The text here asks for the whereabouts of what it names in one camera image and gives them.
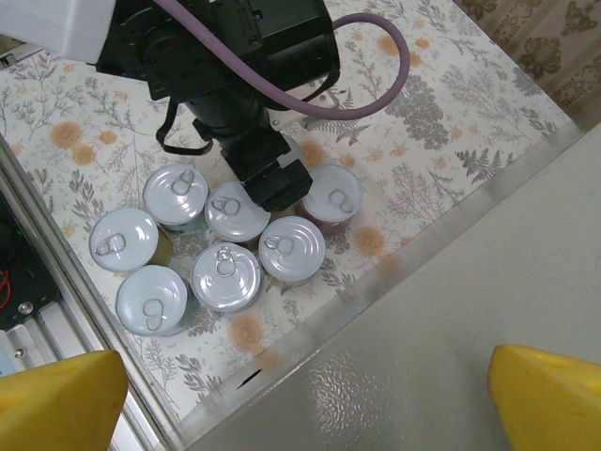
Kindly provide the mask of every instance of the tin can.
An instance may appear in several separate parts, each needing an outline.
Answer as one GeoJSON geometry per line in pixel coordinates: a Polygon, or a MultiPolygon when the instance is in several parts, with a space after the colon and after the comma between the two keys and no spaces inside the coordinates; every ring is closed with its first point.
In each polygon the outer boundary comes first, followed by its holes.
{"type": "Polygon", "coordinates": [[[190,164],[168,164],[146,181],[143,198],[150,215],[168,230],[207,230],[205,178],[190,164]]]}
{"type": "Polygon", "coordinates": [[[205,207],[207,224],[215,235],[251,250],[256,250],[270,217],[271,213],[256,205],[238,181],[220,185],[205,207]]]}
{"type": "Polygon", "coordinates": [[[200,308],[175,271],[146,266],[123,281],[116,294],[116,316],[141,336],[170,336],[191,326],[200,308]]]}
{"type": "Polygon", "coordinates": [[[311,280],[326,257],[326,242],[316,225],[299,216],[274,221],[263,232],[259,258],[272,280],[296,288],[311,280]]]}
{"type": "Polygon", "coordinates": [[[329,235],[348,225],[361,208],[363,190],[355,175],[338,164],[324,164],[311,172],[313,184],[300,203],[300,215],[329,235]]]}
{"type": "Polygon", "coordinates": [[[209,310],[237,313],[261,294],[261,267],[251,251],[232,242],[218,242],[196,260],[192,288],[209,310]]]}
{"type": "Polygon", "coordinates": [[[173,248],[145,211],[113,210],[94,225],[88,239],[92,259],[106,271],[123,273],[146,265],[167,266],[173,248]]]}

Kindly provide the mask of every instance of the patterned curtain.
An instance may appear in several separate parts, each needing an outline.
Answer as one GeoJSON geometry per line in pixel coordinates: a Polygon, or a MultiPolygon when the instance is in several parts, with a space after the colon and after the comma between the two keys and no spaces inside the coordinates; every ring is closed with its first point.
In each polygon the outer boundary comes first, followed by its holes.
{"type": "Polygon", "coordinates": [[[571,117],[601,120],[601,0],[455,0],[571,117]]]}

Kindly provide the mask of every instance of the pull ring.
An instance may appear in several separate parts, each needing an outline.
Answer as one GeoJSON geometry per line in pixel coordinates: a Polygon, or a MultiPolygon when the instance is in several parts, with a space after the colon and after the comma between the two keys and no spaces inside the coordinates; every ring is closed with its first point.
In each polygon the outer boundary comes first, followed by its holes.
{"type": "Polygon", "coordinates": [[[179,174],[179,177],[171,184],[171,191],[175,195],[186,195],[190,192],[194,183],[194,172],[191,169],[179,174]]]}
{"type": "Polygon", "coordinates": [[[332,191],[328,196],[328,200],[330,200],[332,205],[344,213],[352,213],[353,210],[355,210],[355,206],[343,191],[332,191]]]}
{"type": "Polygon", "coordinates": [[[236,262],[232,257],[229,247],[224,246],[217,251],[215,269],[221,277],[229,277],[236,273],[236,262]]]}
{"type": "Polygon", "coordinates": [[[268,237],[265,238],[264,243],[268,249],[277,252],[282,257],[289,256],[294,250],[294,242],[288,237],[268,237]]]}
{"type": "Polygon", "coordinates": [[[162,325],[162,302],[158,299],[149,299],[142,304],[142,313],[146,317],[146,328],[156,332],[162,325]]]}
{"type": "Polygon", "coordinates": [[[240,211],[240,203],[232,197],[217,197],[210,203],[213,208],[227,216],[236,216],[240,211]]]}
{"type": "Polygon", "coordinates": [[[99,256],[108,256],[109,254],[117,254],[125,249],[125,237],[120,233],[114,233],[110,237],[102,240],[94,249],[99,256]]]}

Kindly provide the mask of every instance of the cylindrical can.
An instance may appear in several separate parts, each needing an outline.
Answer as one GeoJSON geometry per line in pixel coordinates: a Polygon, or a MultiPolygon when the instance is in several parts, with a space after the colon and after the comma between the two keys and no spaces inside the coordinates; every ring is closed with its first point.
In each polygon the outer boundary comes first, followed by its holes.
{"type": "Polygon", "coordinates": [[[169,336],[192,325],[200,308],[175,271],[146,266],[123,281],[116,294],[116,316],[128,331],[141,336],[169,336]]]}
{"type": "Polygon", "coordinates": [[[236,313],[261,294],[261,267],[251,251],[231,242],[218,242],[196,260],[192,288],[209,310],[236,313]]]}
{"type": "Polygon", "coordinates": [[[287,288],[305,284],[321,268],[326,242],[310,221],[288,216],[274,221],[263,232],[259,258],[275,283],[287,288]]]}
{"type": "Polygon", "coordinates": [[[359,180],[338,164],[317,167],[311,178],[309,194],[301,202],[301,216],[315,223],[325,235],[346,227],[363,201],[359,180]]]}
{"type": "Polygon", "coordinates": [[[190,164],[168,164],[146,181],[143,198],[150,215],[168,230],[206,230],[205,178],[190,164]]]}
{"type": "Polygon", "coordinates": [[[149,214],[129,208],[102,216],[87,243],[96,264],[116,273],[145,265],[167,266],[173,251],[171,242],[149,214]]]}
{"type": "Polygon", "coordinates": [[[271,213],[256,205],[239,181],[228,181],[208,198],[205,217],[210,229],[222,240],[255,250],[271,213]]]}

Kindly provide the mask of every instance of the purple cable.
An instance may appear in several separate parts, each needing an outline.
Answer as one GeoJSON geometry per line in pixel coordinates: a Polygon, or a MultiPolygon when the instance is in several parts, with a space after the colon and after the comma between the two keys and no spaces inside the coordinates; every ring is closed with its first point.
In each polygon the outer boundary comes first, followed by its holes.
{"type": "Polygon", "coordinates": [[[354,120],[368,117],[388,105],[403,88],[409,74],[409,48],[405,38],[394,24],[377,14],[362,12],[349,14],[333,22],[333,28],[338,29],[350,23],[371,23],[386,31],[393,39],[400,55],[400,67],[398,75],[391,88],[376,101],[352,110],[332,110],[315,106],[306,101],[296,99],[279,87],[273,85],[254,70],[249,68],[244,61],[238,58],[225,44],[215,36],[198,19],[196,19],[177,0],[154,0],[154,2],[171,14],[174,19],[181,23],[200,42],[213,52],[224,64],[233,70],[246,83],[267,97],[277,101],[290,110],[298,111],[309,117],[317,117],[328,120],[354,120]]]}

